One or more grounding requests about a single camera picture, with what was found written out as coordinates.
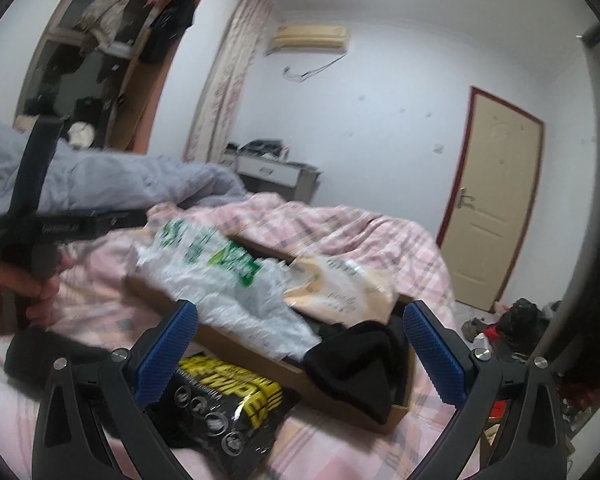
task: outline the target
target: metal screw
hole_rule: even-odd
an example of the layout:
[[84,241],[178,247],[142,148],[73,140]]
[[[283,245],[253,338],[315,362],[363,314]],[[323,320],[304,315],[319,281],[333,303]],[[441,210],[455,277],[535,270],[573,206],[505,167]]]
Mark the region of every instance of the metal screw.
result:
[[491,359],[491,351],[487,348],[476,348],[474,350],[474,355],[480,361],[488,361],[489,359]]
[[541,370],[545,370],[549,366],[548,361],[544,357],[534,357],[534,364]]
[[116,348],[111,352],[111,360],[115,363],[121,363],[129,357],[129,350],[126,348]]
[[66,366],[66,359],[64,357],[59,357],[54,361],[54,368],[56,370],[62,370]]
[[181,386],[176,390],[173,400],[175,401],[176,406],[179,408],[184,408],[188,405],[190,396],[190,388],[188,386]]

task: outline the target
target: red door frame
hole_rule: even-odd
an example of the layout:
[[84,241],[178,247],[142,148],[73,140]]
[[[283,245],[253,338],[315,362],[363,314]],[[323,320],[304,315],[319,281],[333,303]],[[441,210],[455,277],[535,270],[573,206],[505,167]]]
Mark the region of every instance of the red door frame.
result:
[[536,204],[536,196],[538,195],[538,183],[540,182],[540,171],[542,166],[542,156],[544,153],[544,122],[538,119],[537,117],[531,115],[528,112],[525,112],[523,109],[518,108],[516,105],[513,105],[493,94],[485,92],[475,86],[471,87],[471,97],[469,100],[469,115],[467,116],[466,128],[464,130],[464,139],[462,140],[462,150],[460,152],[460,158],[458,160],[458,169],[456,170],[456,177],[454,179],[454,184],[451,188],[451,196],[449,197],[449,202],[446,205],[445,215],[442,220],[442,224],[440,225],[440,229],[438,231],[438,236],[436,237],[436,244],[439,248],[442,248],[442,242],[445,239],[446,230],[449,228],[449,222],[451,222],[451,216],[454,212],[454,208],[456,207],[456,197],[458,196],[458,191],[460,189],[460,182],[462,180],[462,174],[464,173],[464,166],[466,164],[466,154],[469,149],[469,140],[471,139],[471,130],[474,127],[474,112],[475,112],[475,104],[478,96],[487,97],[497,103],[506,106],[510,110],[513,110],[527,119],[539,124],[540,126],[540,146],[538,153],[538,163],[536,164],[536,177],[534,179],[534,187],[531,194],[531,200],[529,201],[529,208],[526,212],[525,223],[522,225],[522,231],[520,231],[520,238],[518,239],[518,243],[516,244],[516,249],[513,253],[513,257],[511,259],[511,263],[509,264],[509,269],[507,269],[507,273],[505,274],[504,280],[500,285],[500,289],[498,290],[498,295],[496,296],[495,301],[499,301],[502,297],[505,287],[507,283],[509,283],[509,279],[511,277],[511,273],[513,272],[514,267],[516,266],[516,262],[518,260],[518,256],[520,256],[520,251],[522,250],[522,245],[525,241],[526,231],[529,228],[529,222],[531,221],[531,213],[534,209],[534,205]]

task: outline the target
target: white plastic bag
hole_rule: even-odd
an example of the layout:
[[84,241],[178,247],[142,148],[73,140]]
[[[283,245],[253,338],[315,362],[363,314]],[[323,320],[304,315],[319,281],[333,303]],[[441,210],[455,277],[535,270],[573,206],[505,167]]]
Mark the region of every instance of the white plastic bag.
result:
[[325,323],[387,323],[398,297],[387,276],[337,256],[298,256],[287,272],[286,303]]
[[255,260],[214,227],[171,220],[151,246],[135,248],[130,272],[172,298],[191,301],[201,323],[234,334],[269,358],[301,360],[320,342],[285,304],[286,276],[278,262]]

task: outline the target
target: white drawer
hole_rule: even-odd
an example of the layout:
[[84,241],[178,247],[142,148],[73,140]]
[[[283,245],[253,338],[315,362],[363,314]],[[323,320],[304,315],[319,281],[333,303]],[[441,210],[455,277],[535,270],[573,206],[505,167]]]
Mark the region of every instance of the white drawer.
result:
[[295,187],[298,182],[300,170],[262,158],[240,156],[238,158],[238,173],[253,176],[260,180],[275,182],[282,186]]

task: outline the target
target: pink plaid bedsheet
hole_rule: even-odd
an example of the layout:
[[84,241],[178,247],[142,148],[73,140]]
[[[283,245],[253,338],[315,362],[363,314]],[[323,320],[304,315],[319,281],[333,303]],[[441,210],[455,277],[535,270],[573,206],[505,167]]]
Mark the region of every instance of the pink plaid bedsheet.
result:
[[[351,258],[387,270],[397,289],[425,301],[440,321],[454,326],[454,301],[445,263],[432,237],[415,222],[348,206],[311,208],[285,203],[275,194],[257,194],[246,202],[219,208],[172,204],[151,209],[151,219],[186,218],[215,225],[227,235],[240,234],[290,254],[317,252]],[[125,293],[125,259],[137,232],[117,232],[94,242],[72,244],[76,266],[62,275],[53,330],[108,349],[130,348],[158,317]],[[16,475],[31,475],[32,442],[38,403],[7,382],[2,370],[9,336],[0,336],[0,453]],[[391,436],[379,436],[303,405],[283,424],[274,449],[255,479],[404,480],[426,455],[454,409],[443,404],[420,362],[416,361],[411,411]],[[122,444],[110,439],[123,472],[138,478]],[[221,473],[193,450],[174,452],[195,480],[219,479]],[[461,478],[478,471],[477,450]]]

